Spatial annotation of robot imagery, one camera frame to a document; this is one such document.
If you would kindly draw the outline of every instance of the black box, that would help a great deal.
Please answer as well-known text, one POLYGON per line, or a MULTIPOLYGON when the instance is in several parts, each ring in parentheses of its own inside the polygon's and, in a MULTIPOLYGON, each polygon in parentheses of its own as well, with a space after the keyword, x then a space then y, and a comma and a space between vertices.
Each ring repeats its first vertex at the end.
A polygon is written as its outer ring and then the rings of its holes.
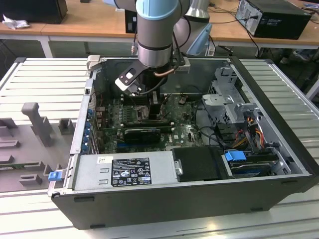
POLYGON ((14 20, 60 24, 68 8, 65 0, 0 0, 0 15, 14 20))
POLYGON ((311 15, 284 0, 241 0, 236 19, 254 37, 298 39, 311 15))
POLYGON ((125 10, 125 32, 135 33, 138 26, 138 14, 134 11, 125 10))

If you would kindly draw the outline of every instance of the white table leg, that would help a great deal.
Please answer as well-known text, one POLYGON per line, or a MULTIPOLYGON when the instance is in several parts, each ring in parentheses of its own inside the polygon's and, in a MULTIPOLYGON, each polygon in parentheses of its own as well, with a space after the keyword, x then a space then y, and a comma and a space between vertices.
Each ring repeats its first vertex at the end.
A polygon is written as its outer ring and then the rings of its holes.
POLYGON ((49 37, 48 36, 38 36, 38 41, 41 43, 44 55, 46 58, 53 58, 53 54, 49 45, 49 37))

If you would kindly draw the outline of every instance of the white paper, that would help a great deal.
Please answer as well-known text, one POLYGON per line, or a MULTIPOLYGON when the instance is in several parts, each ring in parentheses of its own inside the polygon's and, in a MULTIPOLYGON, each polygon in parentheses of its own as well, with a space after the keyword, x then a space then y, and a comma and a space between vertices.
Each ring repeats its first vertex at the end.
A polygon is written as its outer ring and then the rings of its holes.
POLYGON ((2 21, 2 23, 13 30, 15 30, 16 28, 25 28, 30 26, 25 20, 13 20, 6 17, 5 15, 3 15, 3 18, 4 20, 2 21))

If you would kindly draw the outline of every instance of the floor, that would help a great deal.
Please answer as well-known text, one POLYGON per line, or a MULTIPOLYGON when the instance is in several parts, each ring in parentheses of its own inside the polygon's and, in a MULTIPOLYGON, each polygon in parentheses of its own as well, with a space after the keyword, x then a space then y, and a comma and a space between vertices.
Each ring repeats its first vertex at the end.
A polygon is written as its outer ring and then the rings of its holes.
MULTIPOLYGON (((21 41, 21 40, 4 40, 4 44, 8 49, 0 43, 0 77, 10 68, 16 57, 44 57, 41 45, 37 41, 21 41)), ((50 42, 50 47, 56 57, 87 57, 83 42, 50 42)), ((89 47, 91 54, 99 54, 102 56, 130 56, 130 43, 98 43, 90 42, 89 47)), ((241 59, 255 59, 255 48, 251 47, 233 47, 234 55, 241 59)), ((221 48, 217 48, 216 56, 227 56, 227 52, 221 48)), ((281 54, 280 49, 271 49, 265 51, 263 58, 274 59, 281 54)), ((290 63, 287 65, 279 64, 282 71, 300 87, 304 79, 314 70, 314 63, 305 63, 299 58, 291 55, 290 63)))

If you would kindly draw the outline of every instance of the sticker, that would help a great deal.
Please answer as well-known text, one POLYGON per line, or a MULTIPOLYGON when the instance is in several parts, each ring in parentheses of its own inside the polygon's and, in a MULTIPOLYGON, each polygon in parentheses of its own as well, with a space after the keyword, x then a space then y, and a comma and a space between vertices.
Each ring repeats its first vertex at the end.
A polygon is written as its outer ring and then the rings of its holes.
POLYGON ((113 156, 104 156, 104 157, 98 157, 98 164, 100 163, 112 163, 113 156))
POLYGON ((149 158, 130 158, 112 160, 111 185, 113 187, 125 187, 146 184, 152 184, 151 166, 149 158))

